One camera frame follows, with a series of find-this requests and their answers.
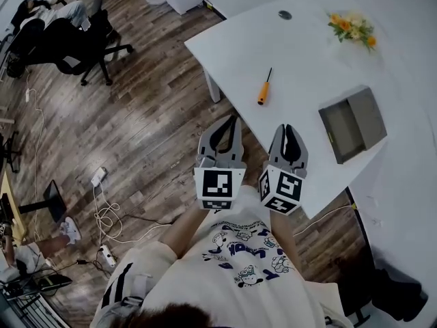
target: flower bouquet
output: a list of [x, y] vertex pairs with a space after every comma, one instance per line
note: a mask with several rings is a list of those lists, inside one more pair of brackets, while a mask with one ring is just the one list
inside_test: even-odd
[[348, 12], [345, 16], [340, 14], [328, 14], [330, 22], [328, 26], [334, 29], [334, 34], [340, 42], [351, 40], [362, 42], [367, 49], [375, 50], [376, 38], [372, 35], [373, 25], [356, 12]]

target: screwdriver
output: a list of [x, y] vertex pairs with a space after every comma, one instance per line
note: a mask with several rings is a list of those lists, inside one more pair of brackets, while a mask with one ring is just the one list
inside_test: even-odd
[[266, 101], [267, 101], [267, 95], [268, 95], [268, 86], [269, 86], [269, 79], [270, 79], [270, 75], [272, 74], [272, 69], [270, 69], [270, 72], [268, 73], [268, 77], [267, 77], [267, 81], [264, 83], [261, 92], [259, 93], [258, 96], [258, 104], [259, 105], [263, 105]]

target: white cable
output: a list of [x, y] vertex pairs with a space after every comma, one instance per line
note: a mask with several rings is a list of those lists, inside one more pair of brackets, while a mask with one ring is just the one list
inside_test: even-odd
[[[170, 226], [170, 225], [157, 225], [157, 226], [152, 227], [150, 230], [148, 230], [140, 239], [131, 240], [131, 241], [119, 241], [117, 239], [117, 237], [123, 232], [123, 223], [122, 223], [122, 220], [117, 215], [116, 211], [120, 210], [120, 205], [118, 203], [112, 203], [112, 204], [108, 203], [108, 201], [104, 197], [104, 189], [102, 186], [102, 182], [100, 181], [99, 183], [100, 183], [100, 188], [102, 189], [102, 198], [104, 200], [104, 203], [107, 205], [106, 207], [101, 208], [99, 210], [99, 208], [97, 206], [97, 199], [96, 199], [96, 188], [94, 187], [93, 188], [94, 205], [96, 206], [96, 212], [94, 213], [94, 217], [96, 218], [97, 227], [100, 230], [100, 236], [99, 236], [99, 244], [100, 245], [102, 244], [102, 234], [104, 234], [109, 239], [112, 239], [113, 241], [118, 242], [118, 243], [133, 243], [133, 242], [139, 242], [141, 239], [143, 239], [145, 236], [147, 236], [150, 231], [154, 230], [155, 228], [163, 227], [163, 226]], [[120, 222], [120, 229], [115, 236], [108, 235], [102, 228], [104, 226], [104, 227], [111, 229], [114, 226], [114, 221], [109, 216], [107, 216], [107, 213], [109, 211], [111, 213], [113, 213], [113, 215], [117, 219], [115, 222], [116, 223]]]
[[338, 210], [343, 209], [343, 208], [351, 208], [351, 207], [352, 207], [352, 205], [345, 205], [345, 206], [340, 206], [337, 209], [331, 210], [329, 213], [326, 213], [325, 215], [323, 215], [323, 217], [321, 217], [320, 219], [315, 220], [313, 223], [311, 223], [309, 226], [307, 226], [303, 231], [300, 231], [299, 233], [296, 233], [295, 235], [293, 235], [293, 237], [296, 237], [299, 234], [302, 234], [303, 232], [308, 230], [312, 225], [315, 225], [317, 222], [323, 220], [325, 217], [327, 217], [328, 215], [332, 214], [333, 212], [338, 211]]
[[[30, 76], [30, 72], [27, 70], [27, 78], [26, 78], [26, 84], [27, 84], [27, 91], [29, 92], [29, 96], [31, 91], [35, 92], [35, 103], [34, 103], [34, 108], [36, 111], [41, 112], [41, 116], [42, 116], [42, 124], [41, 124], [41, 130], [40, 130], [40, 136], [38, 137], [38, 141], [36, 143], [36, 148], [35, 148], [35, 170], [34, 170], [34, 182], [35, 182], [35, 202], [38, 201], [38, 186], [36, 184], [36, 173], [37, 173], [37, 166], [38, 166], [38, 149], [40, 148], [40, 141], [41, 141], [41, 135], [42, 135], [42, 129], [44, 128], [44, 112], [42, 111], [42, 109], [37, 108], [36, 107], [36, 103], [38, 101], [38, 97], [37, 97], [37, 92], [35, 89], [29, 89], [29, 76]], [[37, 239], [39, 241], [41, 241], [41, 237], [40, 234], [38, 233], [38, 213], [35, 213], [35, 216], [33, 217], [34, 223], [33, 223], [33, 237], [34, 239]]]

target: wooden floor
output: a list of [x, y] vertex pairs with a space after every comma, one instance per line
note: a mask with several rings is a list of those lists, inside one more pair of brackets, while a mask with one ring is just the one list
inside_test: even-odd
[[[143, 219], [168, 223], [194, 202], [199, 136], [218, 118], [235, 113], [226, 99], [218, 104], [211, 101], [201, 66], [184, 47], [185, 40], [221, 21], [213, 12], [196, 8], [179, 16], [167, 4], [152, 7], [145, 0], [104, 0], [104, 6], [123, 43], [131, 43], [136, 50], [109, 64], [113, 86], [105, 86], [98, 68], [90, 74], [87, 87], [54, 66], [31, 67], [29, 77], [45, 119], [38, 154], [38, 197], [54, 179], [83, 235], [77, 246], [53, 258], [58, 269], [96, 256], [99, 231], [90, 180], [100, 166], [109, 171], [103, 184], [108, 200], [121, 206], [121, 239], [136, 239], [156, 225]], [[12, 129], [18, 130], [17, 146], [23, 153], [20, 172], [12, 176], [19, 204], [35, 200], [35, 148], [42, 124], [33, 108], [34, 92], [26, 103], [25, 90], [26, 77], [0, 85], [0, 105], [9, 106], [8, 116], [16, 120], [13, 127], [5, 125], [2, 133], [8, 136]], [[246, 126], [243, 137], [248, 165], [245, 182], [256, 185], [267, 156]], [[348, 203], [342, 193], [323, 213]], [[33, 238], [34, 215], [25, 218], [29, 238]], [[310, 224], [301, 211], [293, 214], [292, 221], [296, 231]], [[42, 238], [58, 234], [47, 210], [38, 212], [38, 225]], [[152, 231], [150, 237], [160, 230]], [[335, 260], [353, 259], [365, 246], [351, 208], [324, 218], [296, 239], [305, 278], [319, 282], [338, 280]], [[107, 244], [119, 258], [135, 245]], [[63, 273], [73, 284], [48, 300], [72, 327], [87, 327], [107, 279], [92, 265], [76, 265]]]

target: black chair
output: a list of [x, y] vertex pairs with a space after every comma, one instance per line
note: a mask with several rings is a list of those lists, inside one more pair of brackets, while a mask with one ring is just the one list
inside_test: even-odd
[[21, 155], [21, 152], [17, 152], [12, 150], [12, 144], [14, 143], [14, 137], [18, 134], [18, 131], [14, 131], [12, 136], [6, 140], [6, 142], [3, 144], [3, 135], [0, 134], [0, 170], [3, 167], [3, 160], [6, 158], [6, 163], [11, 166], [12, 172], [17, 173], [18, 170], [14, 169], [14, 159], [12, 158], [12, 155], [15, 154], [15, 156]]
[[96, 64], [100, 64], [107, 85], [112, 85], [104, 56], [126, 49], [133, 52], [131, 45], [107, 49], [108, 34], [112, 30], [105, 10], [98, 10], [90, 17], [91, 27], [83, 31], [74, 27], [69, 20], [59, 18], [46, 29], [44, 22], [34, 19], [26, 23], [11, 44], [10, 51], [16, 56], [18, 74], [32, 64], [54, 63], [64, 74], [83, 74], [81, 85], [87, 85], [87, 76]]

